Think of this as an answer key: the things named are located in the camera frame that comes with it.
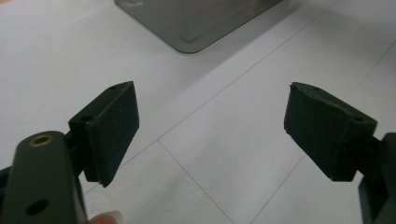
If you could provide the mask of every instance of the gray metal base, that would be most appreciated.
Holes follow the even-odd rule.
[[[195,53],[281,0],[115,0],[154,34],[183,53]]]

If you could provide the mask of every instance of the screw hole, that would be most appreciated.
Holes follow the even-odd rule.
[[[42,213],[46,208],[49,206],[49,201],[47,200],[38,200],[35,203],[32,203],[29,207],[26,209],[26,214],[28,216],[34,216],[39,213]]]
[[[82,118],[79,119],[79,120],[81,120],[81,121],[88,121],[88,120],[90,120],[90,119],[92,119],[92,116],[84,116],[84,117],[82,117]]]
[[[53,140],[53,136],[52,135],[43,134],[43,135],[37,136],[32,141],[30,141],[29,145],[31,147],[42,147],[42,146],[50,143],[52,140]]]

